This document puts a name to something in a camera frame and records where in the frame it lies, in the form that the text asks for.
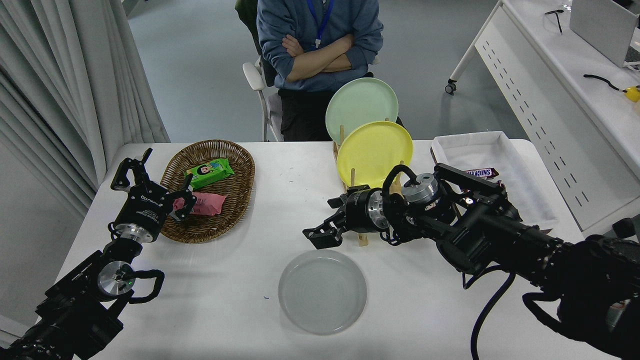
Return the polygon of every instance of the wicker basket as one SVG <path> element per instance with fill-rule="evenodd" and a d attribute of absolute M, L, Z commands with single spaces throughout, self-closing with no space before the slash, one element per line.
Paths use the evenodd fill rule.
<path fill-rule="evenodd" d="M 169 161 L 160 183 L 176 190 L 184 182 L 186 170 L 218 158 L 228 159 L 236 174 L 195 191 L 227 195 L 222 212 L 213 217 L 190 215 L 182 223 L 168 217 L 162 228 L 167 238 L 182 243 L 202 243 L 229 231 L 244 216 L 251 199 L 255 165 L 251 154 L 236 143 L 206 140 L 185 147 Z"/>

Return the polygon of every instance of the hand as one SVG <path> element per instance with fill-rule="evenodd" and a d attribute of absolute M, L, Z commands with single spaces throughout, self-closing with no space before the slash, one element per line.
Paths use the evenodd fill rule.
<path fill-rule="evenodd" d="M 291 35 L 287 35 L 287 37 L 282 39 L 282 46 L 287 49 L 287 53 L 291 55 L 292 58 L 305 53 L 298 40 Z"/>

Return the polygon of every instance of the table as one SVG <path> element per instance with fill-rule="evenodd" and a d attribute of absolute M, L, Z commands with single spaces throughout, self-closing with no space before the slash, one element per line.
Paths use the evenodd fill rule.
<path fill-rule="evenodd" d="M 537 174 L 543 194 L 560 219 L 551 235 L 567 241 L 582 236 L 549 178 L 535 148 L 513 140 Z M 431 141 L 414 142 L 416 172 L 433 169 Z M 298 254 L 313 249 L 301 230 L 333 213 L 326 200 L 342 186 L 331 143 L 241 143 L 255 160 L 255 188 L 240 223 L 217 240 L 187 245 L 158 238 L 144 244 L 133 261 L 137 270 L 158 268 L 166 280 L 160 296 L 129 305 L 120 315 L 124 330 L 94 359 L 468 359 L 473 324 L 506 275 L 483 277 L 463 291 L 458 272 L 431 240 L 391 247 L 375 236 L 359 247 L 355 234 L 334 248 L 349 256 L 367 281 L 361 317 L 348 329 L 316 336 L 296 328 L 280 309 L 278 281 Z M 115 156 L 154 151 L 147 162 L 159 181 L 171 157 L 187 144 L 125 145 Z M 109 189 L 113 164 L 100 186 L 60 277 L 109 240 L 126 194 Z M 136 282 L 138 296 L 151 284 Z M 479 338 L 483 359 L 609 359 L 589 345 L 567 340 L 531 315 L 520 296 L 536 288 L 523 279 L 500 300 Z"/>
<path fill-rule="evenodd" d="M 640 115 L 605 83 L 640 76 L 620 69 L 569 28 L 560 0 L 500 0 L 451 75 L 476 51 L 536 146 L 583 234 L 640 213 Z"/>

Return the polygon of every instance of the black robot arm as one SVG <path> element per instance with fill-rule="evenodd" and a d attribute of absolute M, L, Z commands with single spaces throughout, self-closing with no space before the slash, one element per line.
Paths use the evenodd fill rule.
<path fill-rule="evenodd" d="M 158 296 L 164 273 L 160 270 L 134 271 L 131 263 L 140 255 L 142 244 L 155 241 L 168 215 L 182 221 L 196 201 L 188 188 L 170 192 L 151 181 L 145 162 L 126 158 L 118 167 L 111 188 L 129 194 L 116 220 L 109 224 L 111 242 L 96 251 L 45 292 L 46 299 L 36 313 L 41 320 L 8 349 L 0 348 L 1 360 L 59 360 L 77 355 L 86 360 L 100 352 L 123 329 L 118 316 L 128 304 L 142 304 Z M 132 170 L 134 186 L 127 173 Z M 173 211 L 173 202 L 182 197 L 182 211 Z M 133 297 L 136 279 L 155 279 L 154 289 L 144 297 Z M 101 303 L 113 301 L 105 308 Z"/>
<path fill-rule="evenodd" d="M 402 195 L 390 193 L 400 172 L 409 181 Z M 465 190 L 455 192 L 450 184 Z M 463 276 L 482 276 L 496 262 L 540 287 L 541 293 L 525 294 L 523 301 L 553 331 L 614 356 L 637 357 L 640 245 L 634 241 L 591 236 L 565 243 L 522 224 L 503 186 L 445 164 L 420 175 L 398 165 L 382 189 L 349 189 L 330 204 L 338 209 L 333 216 L 303 230 L 317 249 L 340 245 L 345 231 L 380 233 L 391 245 L 431 238 Z M 558 320 L 536 304 L 558 299 Z"/>

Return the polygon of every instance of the perforated panel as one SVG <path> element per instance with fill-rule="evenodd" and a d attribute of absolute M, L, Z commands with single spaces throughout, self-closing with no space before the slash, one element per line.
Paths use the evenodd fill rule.
<path fill-rule="evenodd" d="M 640 195 L 640 184 L 502 9 L 476 49 L 582 230 Z"/>

